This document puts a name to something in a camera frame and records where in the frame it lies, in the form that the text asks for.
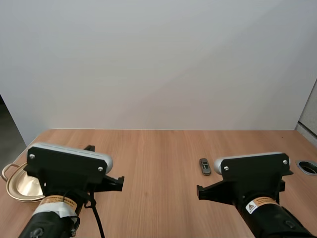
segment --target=sticker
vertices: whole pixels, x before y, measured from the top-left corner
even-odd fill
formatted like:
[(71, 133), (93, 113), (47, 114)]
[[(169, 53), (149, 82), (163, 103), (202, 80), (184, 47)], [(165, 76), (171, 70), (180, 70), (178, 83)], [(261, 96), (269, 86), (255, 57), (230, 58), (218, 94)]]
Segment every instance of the sticker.
[(64, 202), (67, 205), (69, 205), (74, 211), (77, 208), (77, 203), (76, 202), (74, 202), (73, 200), (71, 200), (68, 197), (64, 197), (64, 200), (63, 200), (63, 196), (59, 196), (59, 195), (52, 195), (52, 196), (45, 197), (41, 201), (40, 205), (43, 205), (43, 204), (46, 204), (46, 203), (56, 203), (56, 202)]
[(251, 202), (248, 203), (246, 209), (250, 214), (252, 214), (258, 207), (261, 207), (266, 204), (278, 205), (277, 202), (275, 202), (270, 197), (257, 197), (256, 199), (253, 199)]

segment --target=black cable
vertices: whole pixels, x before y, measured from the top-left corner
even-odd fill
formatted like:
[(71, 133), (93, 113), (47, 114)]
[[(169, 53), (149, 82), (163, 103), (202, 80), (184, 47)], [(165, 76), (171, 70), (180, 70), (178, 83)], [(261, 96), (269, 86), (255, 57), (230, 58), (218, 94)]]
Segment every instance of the black cable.
[[(93, 191), (90, 192), (90, 197), (91, 197), (92, 201), (95, 200)], [(104, 230), (103, 230), (103, 225), (101, 224), (101, 220), (100, 220), (99, 214), (98, 214), (97, 209), (96, 209), (96, 204), (94, 206), (91, 206), (91, 208), (93, 209), (93, 212), (94, 212), (97, 224), (98, 224), (100, 236), (101, 236), (101, 238), (106, 238), (105, 234), (104, 234)]]

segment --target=orange label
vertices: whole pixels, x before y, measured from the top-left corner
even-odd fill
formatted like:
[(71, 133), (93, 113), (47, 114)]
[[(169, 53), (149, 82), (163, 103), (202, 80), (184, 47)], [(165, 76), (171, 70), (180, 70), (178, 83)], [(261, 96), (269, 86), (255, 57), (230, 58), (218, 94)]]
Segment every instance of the orange label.
[(55, 203), (55, 202), (64, 202), (67, 205), (69, 205), (74, 211), (77, 208), (76, 202), (74, 202), (73, 200), (71, 200), (68, 197), (64, 197), (64, 199), (63, 199), (63, 196), (59, 196), (59, 195), (52, 195), (52, 196), (45, 197), (41, 201), (40, 205), (45, 204), (45, 203)]
[(249, 202), (246, 206), (247, 211), (252, 214), (258, 207), (261, 207), (266, 204), (277, 204), (272, 198), (270, 197), (258, 197), (256, 199), (253, 199), (251, 202)]
[(266, 204), (277, 204), (277, 202), (275, 202), (272, 198), (270, 197), (257, 197), (256, 199), (253, 200), (253, 202), (258, 206), (258, 207), (261, 207), (263, 205), (266, 205)]

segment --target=brass plate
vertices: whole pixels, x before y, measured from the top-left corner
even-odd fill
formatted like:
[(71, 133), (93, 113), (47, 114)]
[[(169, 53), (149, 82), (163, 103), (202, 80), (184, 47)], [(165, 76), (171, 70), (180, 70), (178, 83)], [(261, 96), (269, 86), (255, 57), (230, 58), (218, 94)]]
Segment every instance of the brass plate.
[(36, 202), (42, 200), (43, 196), (39, 180), (28, 176), (24, 167), (21, 165), (9, 178), (6, 183), (6, 191), (16, 200), (21, 202)]

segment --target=wooden table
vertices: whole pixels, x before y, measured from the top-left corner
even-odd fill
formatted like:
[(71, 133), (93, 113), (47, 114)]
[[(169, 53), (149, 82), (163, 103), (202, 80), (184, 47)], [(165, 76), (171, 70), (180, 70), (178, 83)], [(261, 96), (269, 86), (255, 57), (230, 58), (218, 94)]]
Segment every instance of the wooden table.
[[(97, 210), (108, 238), (252, 237), (233, 206), (199, 201), (196, 185), (222, 180), (203, 176), (200, 158), (211, 165), (219, 157), (281, 151), (292, 160), (292, 176), (284, 178), (281, 205), (317, 235), (317, 176), (308, 176), (296, 160), (317, 160), (317, 149), (297, 131), (173, 131), (52, 129), (34, 142), (76, 148), (88, 144), (113, 158), (112, 177), (125, 176), (122, 192), (96, 194)], [(26, 161), (24, 151), (17, 162)], [(11, 198), (0, 182), (0, 234), (17, 237), (38, 203)], [(79, 238), (100, 237), (91, 209), (83, 209)]]

